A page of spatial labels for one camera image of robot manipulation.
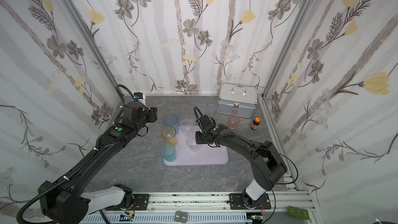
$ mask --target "white tray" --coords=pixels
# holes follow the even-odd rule
[[[194,126],[193,133],[200,131],[199,126]],[[177,135],[176,160],[163,162],[167,166],[191,166],[191,165],[222,165],[228,162],[228,151],[225,146],[212,148],[207,144],[200,144],[200,150],[193,152],[187,145],[187,137],[181,129]]]

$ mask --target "cup rim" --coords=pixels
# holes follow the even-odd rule
[[[163,130],[165,129],[165,128],[167,128],[167,127],[171,127],[171,128],[173,128],[174,129],[174,135],[171,137],[171,138],[174,138],[176,135],[177,135],[177,130],[173,127],[173,126],[166,126],[166,127],[164,127],[161,131],[160,131],[160,135],[162,136],[162,138],[164,138],[164,139],[171,139],[171,138],[165,138],[165,137],[163,137],[163,134],[162,134],[162,132],[163,132]]]

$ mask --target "mounting plate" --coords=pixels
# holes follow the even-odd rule
[[[136,200],[136,203],[134,204],[134,210],[147,210],[148,206],[148,199],[149,195],[148,194],[133,194],[132,195],[134,199]],[[126,208],[121,208],[120,204],[117,206],[109,206],[105,208],[107,211],[120,211],[120,210],[126,210]]]
[[[266,193],[262,194],[262,196],[258,199],[258,203],[255,209],[261,209],[260,202],[261,205],[263,205],[264,209],[271,209],[271,203],[269,202],[268,194]],[[231,206],[231,210],[248,209],[244,205],[242,194],[235,194],[235,193],[229,194],[229,205]]]

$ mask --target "black device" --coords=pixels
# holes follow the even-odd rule
[[[274,144],[270,141],[261,143],[249,140],[235,134],[230,128],[223,124],[216,125],[213,118],[210,120],[207,115],[202,115],[197,107],[194,108],[194,111],[197,123],[201,128],[201,131],[195,133],[196,143],[214,144],[216,147],[226,146],[249,160],[255,180],[255,182],[252,182],[254,188],[258,187],[258,184],[264,189],[264,192],[270,191],[287,172],[287,167],[282,157],[278,154]],[[252,208],[258,206],[258,199],[262,193],[254,196],[253,193],[248,192],[249,187],[242,192],[242,195],[245,206]]]
[[[128,91],[133,101],[125,105],[123,96],[119,91],[122,87]],[[124,148],[136,136],[143,136],[138,134],[139,130],[148,127],[146,123],[155,122],[157,120],[157,108],[151,107],[150,109],[137,101],[137,98],[142,97],[142,94],[135,93],[134,95],[123,85],[116,86],[117,92],[122,100],[122,108],[117,114],[114,125],[108,128],[104,134],[97,138],[95,147],[90,151],[81,161],[79,161],[71,170],[59,177],[54,182],[45,181],[39,187],[39,195],[27,202],[18,212],[17,221],[20,224],[33,224],[23,219],[23,213],[34,202],[40,200],[42,213],[53,219],[52,222],[45,224],[77,224],[87,214],[95,212],[104,208],[105,206],[97,208],[89,208],[94,205],[89,197],[82,197],[82,193],[87,184],[92,180],[96,173],[122,148]],[[214,119],[212,121],[206,115],[202,115],[197,107],[194,108],[197,122],[201,128],[201,132],[196,132],[196,142],[198,144],[214,144],[216,147],[223,145],[238,152],[251,163],[253,170],[254,180],[243,191],[242,197],[231,196],[233,199],[241,199],[245,207],[255,208],[258,207],[259,199],[268,199],[266,190],[271,190],[276,182],[287,171],[286,165],[280,156],[272,155],[270,151],[276,151],[271,142],[254,142],[231,132],[225,125],[216,125]],[[118,198],[118,205],[112,204],[112,209],[127,209],[133,206],[132,204],[139,199],[134,199],[132,189],[121,184],[114,185],[122,196]]]

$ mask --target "clear glass cup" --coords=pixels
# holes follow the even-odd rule
[[[209,96],[206,99],[207,112],[210,118],[216,119],[220,115],[218,110],[218,98],[215,96]]]
[[[178,117],[176,115],[167,115],[164,117],[163,123],[168,127],[174,127],[178,134]]]
[[[199,110],[201,111],[201,113],[203,115],[207,115],[208,116],[208,112],[207,112],[207,102],[205,99],[199,98],[195,100],[195,106],[197,106],[197,108],[199,108]]]
[[[184,119],[180,123],[180,128],[182,133],[184,133],[184,136],[188,137],[192,134],[193,122],[190,119]]]
[[[240,122],[240,118],[236,115],[231,115],[228,119],[228,127],[232,130],[236,129],[238,127],[238,124]]]
[[[197,152],[200,150],[200,145],[198,145],[196,143],[195,140],[195,133],[191,134],[188,138],[187,138],[187,145],[189,146],[189,149],[193,152]]]
[[[174,127],[163,128],[161,134],[166,143],[172,143],[175,146],[177,145],[177,132]]]
[[[160,147],[160,153],[167,162],[176,160],[176,147],[172,143],[162,144]]]
[[[194,126],[197,126],[198,123],[196,122],[196,118],[189,118],[190,121],[192,121]]]

